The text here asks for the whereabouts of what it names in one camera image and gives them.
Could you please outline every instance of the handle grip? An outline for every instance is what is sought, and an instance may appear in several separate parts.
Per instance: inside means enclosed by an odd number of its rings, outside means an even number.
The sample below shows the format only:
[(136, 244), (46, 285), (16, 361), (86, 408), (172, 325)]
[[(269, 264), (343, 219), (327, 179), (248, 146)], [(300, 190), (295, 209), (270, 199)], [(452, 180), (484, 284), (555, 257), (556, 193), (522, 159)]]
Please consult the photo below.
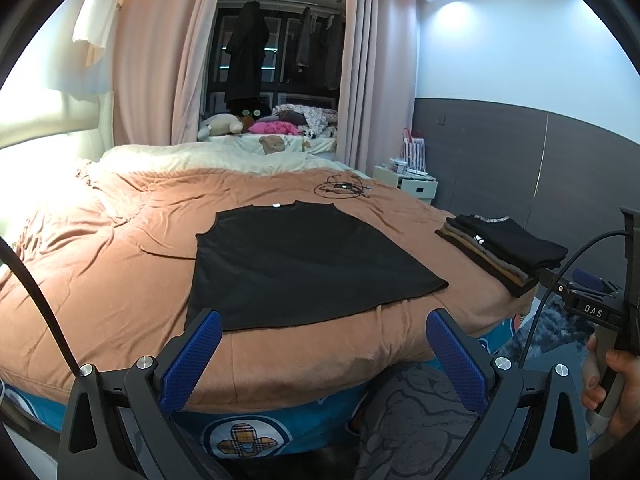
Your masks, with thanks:
[(618, 334), (616, 332), (596, 325), (596, 338), (598, 339), (596, 357), (598, 361), (598, 371), (600, 373), (600, 386), (602, 386), (607, 393), (607, 397), (596, 410), (587, 410), (587, 423), (596, 434), (603, 434), (607, 430), (609, 421), (618, 408), (622, 390), (625, 387), (624, 376), (607, 367), (605, 361), (607, 351), (612, 349), (616, 344), (617, 336)]

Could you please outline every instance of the blue gripper pad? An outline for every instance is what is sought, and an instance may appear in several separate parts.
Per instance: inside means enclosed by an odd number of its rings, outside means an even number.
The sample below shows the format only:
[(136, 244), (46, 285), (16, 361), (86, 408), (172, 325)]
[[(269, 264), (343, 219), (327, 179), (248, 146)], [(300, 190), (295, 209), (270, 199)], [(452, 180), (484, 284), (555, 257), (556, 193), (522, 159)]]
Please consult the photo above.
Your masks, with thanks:
[(590, 288), (592, 290), (597, 290), (599, 292), (604, 291), (604, 284), (602, 283), (602, 280), (599, 277), (586, 272), (585, 270), (575, 269), (572, 273), (572, 279), (578, 285)]
[(220, 314), (211, 312), (162, 377), (158, 404), (165, 414), (184, 408), (221, 339)]
[[(455, 323), (450, 317), (449, 319), (449, 322)], [(489, 406), (488, 384), (485, 374), (482, 373), (439, 311), (434, 310), (427, 316), (426, 332), (427, 341), (440, 361), (444, 373), (451, 381), (462, 405), (470, 412), (482, 415)], [(482, 345), (477, 341), (473, 341), (473, 343), (482, 348)], [(489, 355), (484, 349), (482, 351), (488, 362)]]

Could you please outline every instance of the person's leg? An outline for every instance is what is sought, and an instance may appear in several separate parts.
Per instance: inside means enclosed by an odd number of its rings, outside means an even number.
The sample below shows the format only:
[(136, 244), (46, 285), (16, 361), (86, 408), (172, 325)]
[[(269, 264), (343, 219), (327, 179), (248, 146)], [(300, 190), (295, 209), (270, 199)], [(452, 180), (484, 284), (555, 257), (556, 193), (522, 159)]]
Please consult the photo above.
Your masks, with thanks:
[[(444, 373), (425, 363), (388, 368), (368, 401), (354, 480), (434, 479), (476, 420)], [(498, 455), (504, 465), (508, 452)]]

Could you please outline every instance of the blue bed skirt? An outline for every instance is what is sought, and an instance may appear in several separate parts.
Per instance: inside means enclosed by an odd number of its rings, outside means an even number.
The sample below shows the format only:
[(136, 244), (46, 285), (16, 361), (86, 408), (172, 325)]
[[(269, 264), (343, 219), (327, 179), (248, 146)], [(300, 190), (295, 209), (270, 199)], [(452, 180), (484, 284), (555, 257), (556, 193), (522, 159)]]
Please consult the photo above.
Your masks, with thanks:
[[(505, 320), (479, 341), (492, 353), (513, 336), (519, 324), (519, 317)], [(429, 364), (440, 368), (437, 360)], [(239, 415), (177, 412), (172, 419), (204, 451), (217, 458), (300, 453), (355, 439), (360, 418), (358, 409), (366, 393), (367, 384), (361, 384), (293, 408)], [(63, 404), (33, 396), (10, 384), (6, 387), (6, 396), (45, 426), (61, 431), (65, 414)], [(239, 431), (253, 436), (256, 445), (251, 450), (239, 445), (236, 437)]]

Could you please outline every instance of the nightstand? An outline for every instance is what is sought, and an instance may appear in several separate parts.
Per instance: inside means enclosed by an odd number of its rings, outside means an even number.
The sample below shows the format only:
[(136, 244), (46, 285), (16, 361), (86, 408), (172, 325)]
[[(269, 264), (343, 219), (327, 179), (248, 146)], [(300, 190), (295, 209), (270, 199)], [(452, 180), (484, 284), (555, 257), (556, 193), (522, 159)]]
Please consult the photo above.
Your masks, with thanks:
[(397, 174), (382, 166), (375, 166), (373, 168), (372, 177), (384, 182), (388, 186), (397, 187), (428, 205), (431, 205), (431, 200), (435, 198), (436, 190), (438, 189), (438, 183), (431, 175), (423, 176), (411, 173)]

